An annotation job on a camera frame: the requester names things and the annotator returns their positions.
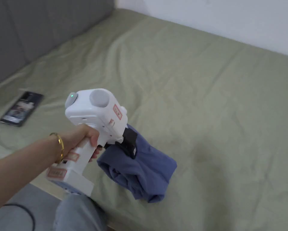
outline wrist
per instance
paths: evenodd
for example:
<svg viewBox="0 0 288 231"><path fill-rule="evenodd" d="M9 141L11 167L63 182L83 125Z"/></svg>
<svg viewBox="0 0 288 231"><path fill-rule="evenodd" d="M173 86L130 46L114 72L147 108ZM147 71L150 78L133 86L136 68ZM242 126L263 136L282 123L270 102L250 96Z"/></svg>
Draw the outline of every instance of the wrist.
<svg viewBox="0 0 288 231"><path fill-rule="evenodd" d="M47 138L47 140L51 143L51 146L53 147L53 162L58 161L62 158L62 145L59 143L59 139L56 135L52 134Z"/></svg>

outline white handheld device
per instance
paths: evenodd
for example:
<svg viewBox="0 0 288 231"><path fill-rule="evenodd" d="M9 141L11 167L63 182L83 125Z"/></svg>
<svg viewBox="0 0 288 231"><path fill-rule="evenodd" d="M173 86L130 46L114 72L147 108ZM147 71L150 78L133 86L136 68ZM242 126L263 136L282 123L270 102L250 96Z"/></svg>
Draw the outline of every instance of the white handheld device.
<svg viewBox="0 0 288 231"><path fill-rule="evenodd" d="M65 103L66 117L74 124L87 124L99 131L97 144L123 141L127 127L127 110L120 106L114 95L106 89L91 89L72 92ZM88 138L71 150L55 167L47 171L47 179L70 193L90 196L94 184L82 176L97 147L92 147Z"/></svg>

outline sage green fabric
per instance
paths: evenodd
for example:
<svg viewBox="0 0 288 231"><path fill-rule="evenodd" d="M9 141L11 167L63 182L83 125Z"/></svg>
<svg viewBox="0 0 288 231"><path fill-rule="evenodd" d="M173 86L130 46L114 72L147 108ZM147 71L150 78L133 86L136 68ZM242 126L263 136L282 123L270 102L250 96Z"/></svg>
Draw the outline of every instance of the sage green fabric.
<svg viewBox="0 0 288 231"><path fill-rule="evenodd" d="M90 88L110 90L178 164L156 204L88 165L115 229L288 230L288 56L116 10L0 84L0 116L19 89L45 95L22 128L0 124L0 158L72 128L65 99ZM63 196L43 175L33 184Z"/></svg>

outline black clamp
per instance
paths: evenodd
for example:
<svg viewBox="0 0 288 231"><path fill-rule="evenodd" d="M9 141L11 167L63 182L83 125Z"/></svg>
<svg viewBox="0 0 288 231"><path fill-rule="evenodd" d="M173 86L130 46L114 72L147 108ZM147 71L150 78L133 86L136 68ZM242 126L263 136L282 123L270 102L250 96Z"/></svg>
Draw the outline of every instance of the black clamp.
<svg viewBox="0 0 288 231"><path fill-rule="evenodd" d="M137 133L130 128L126 128L123 133L123 142L115 142L115 145L118 146L128 157L135 159L137 154L136 148L136 138ZM105 145L105 149L107 149L110 145L107 143Z"/></svg>

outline bracelet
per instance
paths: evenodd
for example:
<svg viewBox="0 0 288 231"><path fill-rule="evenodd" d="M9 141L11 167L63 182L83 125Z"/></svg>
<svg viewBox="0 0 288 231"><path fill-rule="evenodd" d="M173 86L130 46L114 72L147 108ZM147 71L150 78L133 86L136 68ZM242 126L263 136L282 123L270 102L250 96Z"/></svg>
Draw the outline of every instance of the bracelet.
<svg viewBox="0 0 288 231"><path fill-rule="evenodd" d="M55 162L56 164L59 164L62 162L63 160L63 154L64 154L64 142L62 140L62 138L60 137L60 135L56 132L52 132L49 136L52 136L52 135L56 135L56 137L58 138L58 143L62 146L62 150L60 151L60 157L59 159L57 159L57 161Z"/></svg>

